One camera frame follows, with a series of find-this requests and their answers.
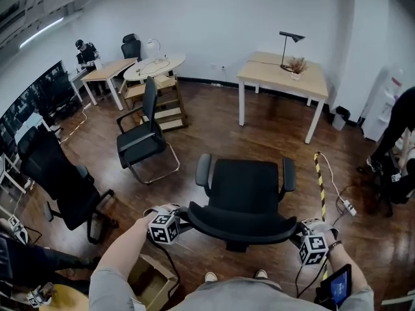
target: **black and yellow striped pole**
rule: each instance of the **black and yellow striped pole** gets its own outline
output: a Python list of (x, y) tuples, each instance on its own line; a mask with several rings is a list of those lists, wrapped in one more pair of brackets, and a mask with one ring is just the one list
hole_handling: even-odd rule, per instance
[[(320, 165), (318, 164), (318, 156), (320, 155), (320, 152), (317, 152), (314, 154), (314, 163), (316, 164), (316, 171), (318, 176), (318, 185), (320, 186), (320, 195), (322, 197), (322, 219), (323, 222), (326, 222), (326, 200), (324, 198), (324, 187), (323, 187), (323, 177), (322, 173), (320, 171)], [(327, 279), (327, 265), (324, 266), (323, 270), (323, 280)]]

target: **trash bin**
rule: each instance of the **trash bin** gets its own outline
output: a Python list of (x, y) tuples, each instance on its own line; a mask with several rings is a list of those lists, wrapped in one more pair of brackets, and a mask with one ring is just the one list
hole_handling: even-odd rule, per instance
[(333, 120), (333, 127), (337, 130), (343, 129), (346, 121), (350, 118), (350, 111), (339, 106), (336, 108), (335, 119)]

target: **small potted plant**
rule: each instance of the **small potted plant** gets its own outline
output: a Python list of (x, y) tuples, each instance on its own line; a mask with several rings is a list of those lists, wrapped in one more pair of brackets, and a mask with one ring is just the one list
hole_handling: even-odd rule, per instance
[(291, 78), (293, 80), (299, 80), (301, 73), (307, 69), (307, 63), (305, 62), (304, 58), (292, 57), (288, 62), (288, 67), (292, 71)]

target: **black desk lamp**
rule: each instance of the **black desk lamp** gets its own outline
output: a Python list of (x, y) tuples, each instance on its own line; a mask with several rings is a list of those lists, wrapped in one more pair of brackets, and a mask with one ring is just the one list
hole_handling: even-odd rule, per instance
[(279, 34), (281, 34), (282, 36), (285, 36), (284, 53), (283, 53), (283, 59), (281, 61), (280, 67), (282, 69), (286, 70), (286, 71), (290, 71), (291, 72), (291, 70), (288, 69), (288, 67), (286, 65), (284, 65), (284, 55), (285, 55), (285, 46), (287, 44), (287, 37), (291, 37), (292, 40), (294, 40), (294, 43), (296, 43), (297, 41), (300, 41), (300, 40), (304, 39), (305, 37), (304, 36), (300, 36), (299, 34), (290, 34), (288, 32), (283, 32), (283, 31), (280, 31)]

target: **person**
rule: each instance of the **person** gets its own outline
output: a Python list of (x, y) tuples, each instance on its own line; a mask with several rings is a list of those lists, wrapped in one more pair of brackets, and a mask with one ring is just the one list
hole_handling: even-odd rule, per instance
[(415, 115), (412, 113), (413, 107), (415, 107), (415, 87), (406, 90), (394, 104), (392, 112), (390, 114), (389, 125), (386, 128), (383, 138), (379, 143), (376, 151), (367, 158), (367, 165), (373, 170), (373, 172), (380, 171), (382, 166), (380, 162), (382, 157), (393, 148), (396, 141), (403, 137), (402, 156), (399, 160), (399, 167), (403, 169), (406, 165), (407, 154), (409, 152), (410, 134), (415, 128)]
[[(155, 214), (150, 214), (138, 219), (102, 256), (91, 276), (90, 311), (134, 310), (135, 297), (127, 278), (145, 243), (148, 224), (154, 217)], [(325, 232), (325, 235), (329, 246), (335, 242), (331, 231)], [(328, 259), (333, 271), (351, 264), (352, 294), (343, 302), (340, 310), (374, 310), (374, 293), (342, 244), (337, 244), (331, 250)], [(218, 282), (214, 273), (207, 273), (205, 282), (171, 310), (326, 310), (284, 294), (278, 284), (268, 279), (264, 270), (259, 270), (255, 279), (235, 278), (224, 282)]]
[(0, 255), (0, 263), (7, 264), (0, 266), (0, 295), (26, 304), (29, 303), (26, 294), (48, 282), (64, 284), (88, 294), (89, 281), (71, 280), (55, 271), (68, 268), (94, 270), (101, 259), (80, 259), (34, 244), (24, 245), (15, 239), (5, 219), (0, 219)]
[[(79, 54), (77, 55), (78, 63), (80, 64), (81, 68), (86, 68), (86, 70), (90, 73), (94, 71), (95, 68), (95, 60), (99, 59), (99, 53), (95, 46), (92, 43), (85, 44), (83, 40), (79, 39), (75, 42), (77, 49), (79, 50)], [(102, 90), (105, 89), (104, 82), (88, 82), (89, 86), (91, 86), (96, 94), (97, 97), (101, 96), (101, 91), (99, 89), (99, 84), (102, 87)]]

